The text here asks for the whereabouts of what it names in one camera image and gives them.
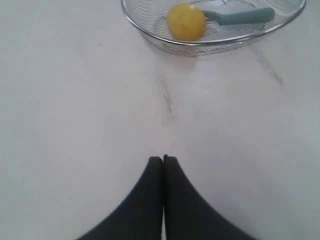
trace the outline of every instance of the white floor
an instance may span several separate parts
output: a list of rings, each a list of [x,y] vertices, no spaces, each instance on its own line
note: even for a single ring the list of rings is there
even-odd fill
[[[185,58],[148,46],[117,0],[3,1],[0,239],[77,238],[163,154],[255,237],[319,239],[319,9]]]

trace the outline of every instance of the wire basket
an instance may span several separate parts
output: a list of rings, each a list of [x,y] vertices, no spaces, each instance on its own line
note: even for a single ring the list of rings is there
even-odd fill
[[[206,32],[199,41],[178,41],[169,32],[166,17],[172,6],[180,2],[222,14],[270,7],[275,16],[270,22],[255,24],[207,22]],[[121,0],[126,18],[146,40],[165,52],[184,56],[221,53],[252,44],[295,19],[305,4],[306,0]]]

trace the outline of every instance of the basket rim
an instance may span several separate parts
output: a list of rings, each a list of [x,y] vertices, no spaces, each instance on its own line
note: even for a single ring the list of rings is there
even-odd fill
[[[299,9],[294,14],[287,17],[286,20],[284,20],[283,22],[281,22],[273,27],[270,27],[266,30],[263,30],[263,31],[258,31],[258,32],[249,33],[249,34],[236,36],[236,37],[230,37],[230,38],[226,38],[226,39],[211,40],[211,41],[178,41],[178,40],[170,40],[167,38],[157,36],[157,35],[149,32],[148,30],[145,30],[143,27],[139,26],[128,14],[125,1],[126,0],[121,0],[121,7],[122,7],[123,14],[125,15],[126,19],[128,19],[128,21],[135,28],[137,28],[139,31],[143,32],[144,34],[146,34],[149,37],[152,37],[154,39],[160,40],[165,43],[181,45],[181,46],[212,46],[212,45],[232,44],[232,43],[243,42],[243,41],[247,41],[247,40],[251,40],[251,39],[255,39],[255,38],[264,36],[264,35],[269,34],[277,29],[284,27],[285,25],[287,25],[288,23],[293,21],[296,17],[298,17],[302,13],[302,11],[304,10],[306,3],[307,3],[307,0],[302,0],[301,4],[299,6]]]

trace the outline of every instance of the teal handle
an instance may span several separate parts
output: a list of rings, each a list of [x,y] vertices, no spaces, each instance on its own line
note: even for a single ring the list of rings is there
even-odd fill
[[[271,7],[231,14],[221,14],[214,11],[203,11],[203,13],[207,21],[215,21],[219,25],[259,24],[270,22],[275,17],[275,11]]]

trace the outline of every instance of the yellow ball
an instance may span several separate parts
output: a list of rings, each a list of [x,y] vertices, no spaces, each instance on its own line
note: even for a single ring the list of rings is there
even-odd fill
[[[179,41],[196,41],[206,30],[206,17],[201,9],[189,3],[178,3],[166,18],[173,37]]]

